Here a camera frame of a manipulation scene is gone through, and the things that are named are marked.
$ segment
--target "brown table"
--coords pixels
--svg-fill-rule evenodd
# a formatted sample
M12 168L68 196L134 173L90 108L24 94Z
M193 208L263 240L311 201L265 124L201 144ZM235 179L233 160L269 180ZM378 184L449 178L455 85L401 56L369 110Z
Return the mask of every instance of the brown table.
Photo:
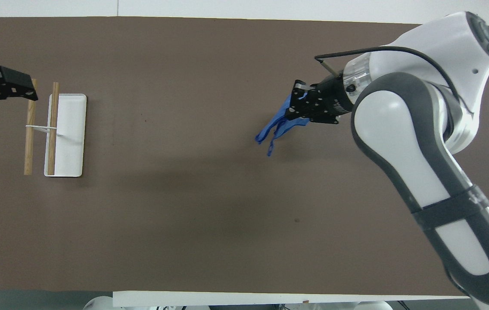
M0 288L458 295L390 181L338 126L254 136L313 55L406 24L0 18L0 65L88 96L83 176L22 175L26 100L0 102ZM342 67L347 59L336 59ZM489 198L489 83L457 155Z

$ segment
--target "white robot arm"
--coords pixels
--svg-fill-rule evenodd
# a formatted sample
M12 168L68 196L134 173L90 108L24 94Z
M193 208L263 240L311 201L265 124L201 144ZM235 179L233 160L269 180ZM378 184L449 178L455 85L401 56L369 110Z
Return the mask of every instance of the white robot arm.
M323 61L355 53L339 73ZM337 124L352 112L355 142L396 186L450 280L489 310L489 201L452 156L478 129L489 27L458 12L386 46L315 58L333 75L297 80L286 118Z

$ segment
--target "wooden dowel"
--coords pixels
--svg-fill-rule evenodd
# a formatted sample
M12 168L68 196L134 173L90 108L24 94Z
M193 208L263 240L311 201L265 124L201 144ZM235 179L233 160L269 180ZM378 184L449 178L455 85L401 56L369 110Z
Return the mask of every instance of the wooden dowel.
M59 113L59 83L53 83L53 98L51 99L51 117L49 126L57 127ZM47 175L55 175L55 152L57 149L57 129L49 129L49 157L47 159Z
M34 90L37 89L37 80L32 78ZM26 115L26 125L34 125L36 116L36 102L28 100L28 113ZM26 127L26 148L24 151L24 175L32 174L32 160L34 157L34 129Z

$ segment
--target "black strap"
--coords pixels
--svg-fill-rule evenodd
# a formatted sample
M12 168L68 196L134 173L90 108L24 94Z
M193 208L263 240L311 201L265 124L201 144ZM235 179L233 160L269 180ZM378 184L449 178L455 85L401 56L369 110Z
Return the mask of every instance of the black strap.
M421 211L413 212L418 225L423 231L465 219L477 214L489 206L484 193L473 185L461 194L431 204Z

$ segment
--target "blue nitrile glove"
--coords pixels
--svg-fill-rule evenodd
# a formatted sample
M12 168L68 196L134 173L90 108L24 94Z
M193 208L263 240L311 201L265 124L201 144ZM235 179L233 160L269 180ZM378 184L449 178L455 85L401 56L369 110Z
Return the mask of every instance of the blue nitrile glove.
M273 152L273 147L274 147L273 141L275 139L284 135L287 131L291 130L292 127L305 126L309 122L309 118L296 118L295 120L289 121L286 117L284 117L284 112L289 107L290 107L290 95L286 98L284 104L282 104L277 114L273 116L271 121L256 136L256 142L258 144L261 144L266 139L266 137L268 137L269 131L271 131L271 129L277 125L273 138L271 139L271 143L269 145L268 156L271 156L271 153Z

